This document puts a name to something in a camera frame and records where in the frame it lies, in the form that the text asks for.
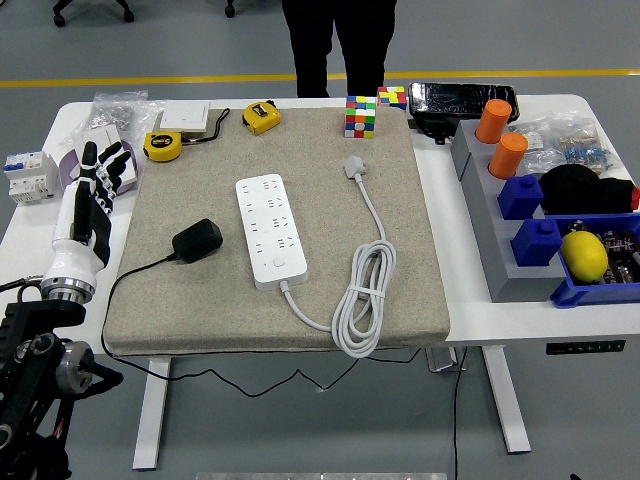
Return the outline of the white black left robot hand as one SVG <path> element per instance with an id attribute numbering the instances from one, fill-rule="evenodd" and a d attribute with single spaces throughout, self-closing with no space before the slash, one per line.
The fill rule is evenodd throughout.
<path id="1" fill-rule="evenodd" d="M 130 158 L 119 141 L 103 151 L 92 141 L 85 144 L 79 175 L 65 188 L 55 223 L 54 259 L 41 282 L 45 297 L 63 290 L 84 298 L 95 293 L 97 274 L 109 262 L 114 200 Z"/>

